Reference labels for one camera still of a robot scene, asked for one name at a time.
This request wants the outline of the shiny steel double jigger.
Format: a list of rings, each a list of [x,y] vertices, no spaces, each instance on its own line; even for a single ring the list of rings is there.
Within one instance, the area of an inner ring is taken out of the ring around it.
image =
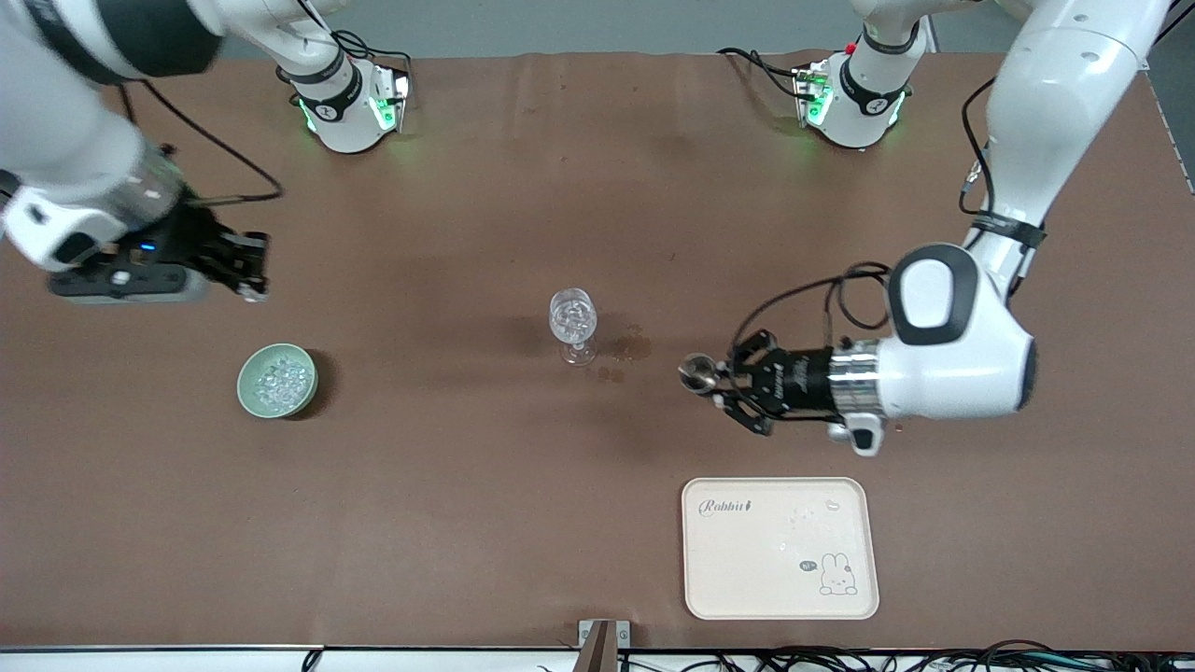
[[[716,393],[725,379],[723,362],[703,353],[688,354],[679,364],[676,371],[682,386],[700,397]]]

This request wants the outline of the heap of clear ice cubes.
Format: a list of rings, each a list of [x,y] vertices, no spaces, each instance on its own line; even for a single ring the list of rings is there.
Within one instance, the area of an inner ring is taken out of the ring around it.
[[[269,415],[292,413],[306,399],[312,381],[313,373],[300,360],[274,358],[252,386],[253,399]]]

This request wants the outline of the clear stemmed wine glass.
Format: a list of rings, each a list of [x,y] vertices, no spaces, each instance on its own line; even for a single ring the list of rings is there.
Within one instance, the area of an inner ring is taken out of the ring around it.
[[[586,291],[571,287],[556,292],[550,301],[549,325],[565,362],[583,367],[594,360],[598,308]]]

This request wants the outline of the mint green ceramic bowl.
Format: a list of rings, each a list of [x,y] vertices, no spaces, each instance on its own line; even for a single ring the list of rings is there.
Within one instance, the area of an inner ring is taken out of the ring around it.
[[[264,365],[272,361],[274,358],[281,356],[295,358],[295,360],[300,360],[304,365],[307,365],[313,373],[313,381],[311,383],[306,399],[304,399],[295,410],[292,410],[292,413],[269,415],[253,399],[252,386],[258,375],[261,375],[261,369],[264,369]],[[287,419],[296,415],[296,413],[302,413],[304,408],[306,408],[311,401],[315,399],[315,359],[312,358],[307,350],[304,350],[304,348],[292,343],[275,343],[258,349],[251,358],[247,359],[247,361],[243,364],[243,369],[239,371],[238,378],[235,378],[235,397],[238,397],[239,403],[243,404],[245,413],[250,413],[250,415],[258,419]]]

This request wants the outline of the cream rabbit print tray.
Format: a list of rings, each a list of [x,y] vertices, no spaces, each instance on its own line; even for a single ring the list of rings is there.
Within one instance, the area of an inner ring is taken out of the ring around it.
[[[869,621],[880,609],[866,494],[852,478],[690,481],[682,566],[699,621]]]

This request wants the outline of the brown table cover mat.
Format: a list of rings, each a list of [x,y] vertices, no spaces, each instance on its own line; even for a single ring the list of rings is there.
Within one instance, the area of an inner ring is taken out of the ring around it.
[[[0,245],[0,644],[528,644],[1195,650],[1195,197],[1136,77],[1011,303],[1024,413],[750,434],[684,391],[758,303],[960,242],[963,100],[1000,59],[923,59],[882,143],[836,149],[739,60],[424,60],[402,136],[313,140],[272,67],[163,93],[287,187],[266,303],[78,306]],[[565,362],[552,297],[598,308]],[[315,398],[258,419],[258,349]],[[684,485],[840,476],[869,501],[869,621],[697,621]]]

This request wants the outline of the grey metal mount bracket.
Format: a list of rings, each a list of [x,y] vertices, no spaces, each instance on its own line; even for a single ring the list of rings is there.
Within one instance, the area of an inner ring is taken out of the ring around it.
[[[580,656],[571,672],[631,672],[631,621],[581,621]]]

